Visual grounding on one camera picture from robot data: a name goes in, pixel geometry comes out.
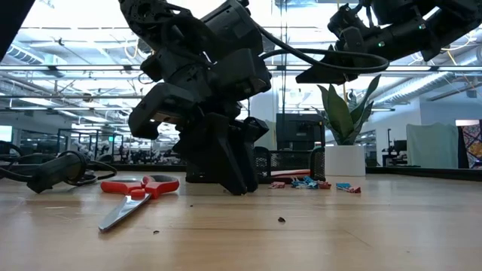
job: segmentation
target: table surface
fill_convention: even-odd
[[[35,194],[3,180],[0,270],[482,270],[482,183],[328,181],[352,182],[362,193],[261,185],[231,196],[217,184],[182,181],[177,193],[99,233],[121,195],[98,184]]]

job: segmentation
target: computer monitor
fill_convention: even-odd
[[[393,148],[397,153],[407,151],[407,140],[395,140],[393,142]]]
[[[325,128],[320,126],[321,118],[317,114],[282,114],[276,115],[276,140],[278,149],[308,151],[315,147],[315,142],[325,145]]]

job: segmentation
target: red scissors handle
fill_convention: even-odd
[[[121,193],[136,199],[144,198],[145,193],[149,193],[152,199],[157,199],[163,193],[176,191],[179,180],[165,175],[152,175],[136,182],[103,181],[100,188],[106,193]]]

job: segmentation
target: white planter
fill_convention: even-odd
[[[326,147],[325,175],[365,176],[365,148],[363,146]]]

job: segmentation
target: scissors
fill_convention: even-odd
[[[144,176],[141,181],[103,181],[100,184],[106,193],[126,195],[115,209],[100,222],[99,230],[103,233],[112,228],[127,215],[134,212],[149,199],[157,199],[163,193],[174,192],[179,187],[177,178],[166,175]]]

